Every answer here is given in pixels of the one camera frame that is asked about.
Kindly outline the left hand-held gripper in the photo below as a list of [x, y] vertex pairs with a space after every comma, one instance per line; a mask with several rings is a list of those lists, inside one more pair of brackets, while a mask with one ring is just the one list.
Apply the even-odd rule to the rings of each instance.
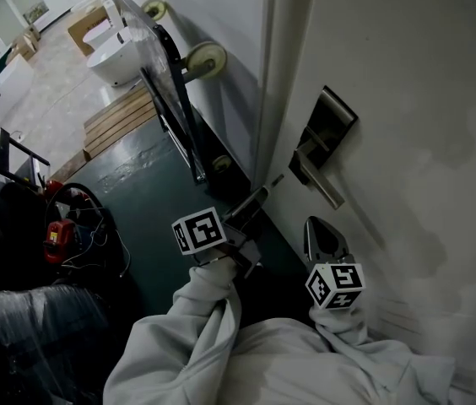
[[183, 256], [193, 258], [197, 267], [230, 258], [239, 274], [247, 278], [261, 260], [256, 242], [230, 224], [246, 227], [262, 210], [269, 189], [261, 186], [222, 215], [206, 208], [175, 221], [171, 228]]

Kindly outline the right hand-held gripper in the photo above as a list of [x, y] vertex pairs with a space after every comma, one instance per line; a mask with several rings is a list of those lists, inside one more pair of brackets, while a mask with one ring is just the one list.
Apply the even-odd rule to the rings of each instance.
[[309, 277], [306, 290], [317, 309], [330, 311], [350, 308], [366, 289], [362, 265], [335, 227], [318, 217], [304, 224], [304, 254]]

